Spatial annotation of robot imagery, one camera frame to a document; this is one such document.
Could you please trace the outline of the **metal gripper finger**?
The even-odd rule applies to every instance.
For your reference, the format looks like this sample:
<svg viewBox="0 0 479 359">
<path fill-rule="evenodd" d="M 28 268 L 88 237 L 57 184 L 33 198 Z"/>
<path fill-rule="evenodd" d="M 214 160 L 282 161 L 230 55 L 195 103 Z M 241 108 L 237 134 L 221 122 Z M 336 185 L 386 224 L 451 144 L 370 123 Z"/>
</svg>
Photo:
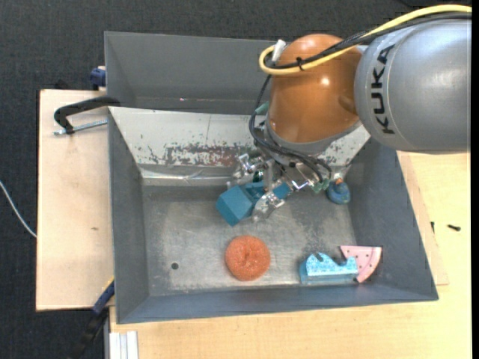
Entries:
<svg viewBox="0 0 479 359">
<path fill-rule="evenodd" d="M 244 153 L 237 157 L 237 165 L 234 168 L 231 178 L 227 181 L 227 187 L 243 185 L 254 181 L 262 168 L 262 157 Z"/>
<path fill-rule="evenodd" d="M 259 222 L 267 219 L 276 209 L 285 204 L 285 199 L 275 194 L 273 191 L 263 195 L 254 205 L 251 219 L 253 222 Z"/>
</svg>

